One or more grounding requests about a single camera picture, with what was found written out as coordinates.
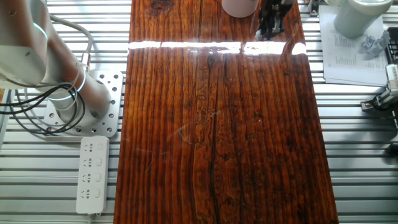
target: paper sheet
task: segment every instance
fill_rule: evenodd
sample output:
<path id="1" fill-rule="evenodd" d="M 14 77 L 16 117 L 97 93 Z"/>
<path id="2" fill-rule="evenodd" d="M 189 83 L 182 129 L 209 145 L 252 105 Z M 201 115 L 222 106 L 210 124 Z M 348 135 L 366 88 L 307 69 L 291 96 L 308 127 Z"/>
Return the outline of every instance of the paper sheet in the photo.
<path id="1" fill-rule="evenodd" d="M 353 82 L 353 81 L 347 81 L 347 80 L 338 80 L 334 78 L 326 78 L 325 83 L 327 84 L 346 84 L 346 85 L 363 85 L 363 86 L 379 86 L 379 87 L 385 87 L 386 85 L 378 85 L 374 83 L 362 83 L 362 82 Z"/>
<path id="2" fill-rule="evenodd" d="M 384 29 L 382 17 L 376 19 L 361 37 L 347 39 L 337 32 L 333 24 L 339 9 L 331 6 L 320 6 L 320 28 L 323 49 L 324 78 L 334 82 L 346 80 L 345 83 L 386 86 L 385 66 L 387 58 L 384 52 L 376 58 L 370 56 L 362 47 L 368 35 L 380 38 Z"/>

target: dark wood grain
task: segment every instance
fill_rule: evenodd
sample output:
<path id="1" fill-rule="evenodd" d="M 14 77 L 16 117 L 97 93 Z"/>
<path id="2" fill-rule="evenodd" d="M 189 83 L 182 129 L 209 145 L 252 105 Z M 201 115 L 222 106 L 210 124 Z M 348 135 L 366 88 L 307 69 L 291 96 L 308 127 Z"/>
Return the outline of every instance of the dark wood grain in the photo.
<path id="1" fill-rule="evenodd" d="M 338 223 L 297 4 L 250 54 L 220 2 L 132 2 L 114 223 Z"/>

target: perforated steel plate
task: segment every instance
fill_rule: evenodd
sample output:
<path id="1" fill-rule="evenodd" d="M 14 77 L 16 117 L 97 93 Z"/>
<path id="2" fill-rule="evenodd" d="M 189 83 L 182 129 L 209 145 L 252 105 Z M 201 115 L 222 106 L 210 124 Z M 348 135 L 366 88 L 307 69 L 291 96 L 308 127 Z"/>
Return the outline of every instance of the perforated steel plate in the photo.
<path id="1" fill-rule="evenodd" d="M 61 136 L 106 136 L 112 137 L 118 131 L 118 114 L 120 109 L 120 99 L 122 95 L 123 74 L 112 71 L 90 71 L 91 77 L 102 82 L 111 95 L 108 112 L 96 123 L 90 126 L 77 125 L 73 129 L 58 134 Z M 85 113 L 83 119 L 91 116 Z M 49 124 L 65 124 L 57 114 L 54 105 L 48 101 L 44 114 L 44 121 Z"/>

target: white cylindrical object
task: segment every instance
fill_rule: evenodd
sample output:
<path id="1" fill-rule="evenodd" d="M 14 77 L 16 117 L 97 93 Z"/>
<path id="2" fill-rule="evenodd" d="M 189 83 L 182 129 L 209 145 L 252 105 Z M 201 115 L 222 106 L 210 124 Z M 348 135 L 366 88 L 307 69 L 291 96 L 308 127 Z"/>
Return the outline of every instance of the white cylindrical object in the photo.
<path id="1" fill-rule="evenodd" d="M 237 18 L 250 16 L 256 11 L 258 4 L 259 0 L 222 0 L 225 12 Z"/>
<path id="2" fill-rule="evenodd" d="M 346 0 L 325 0 L 329 6 L 341 8 Z"/>
<path id="3" fill-rule="evenodd" d="M 361 36 L 393 0 L 346 0 L 335 19 L 337 31 L 347 38 Z"/>

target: power strip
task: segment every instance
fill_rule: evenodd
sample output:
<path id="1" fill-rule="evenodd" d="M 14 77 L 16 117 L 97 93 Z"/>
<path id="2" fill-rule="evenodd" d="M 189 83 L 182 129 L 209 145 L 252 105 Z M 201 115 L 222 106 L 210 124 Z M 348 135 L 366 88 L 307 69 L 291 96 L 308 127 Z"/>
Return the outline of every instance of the power strip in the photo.
<path id="1" fill-rule="evenodd" d="M 101 213 L 106 208 L 109 139 L 104 136 L 81 139 L 76 212 Z"/>

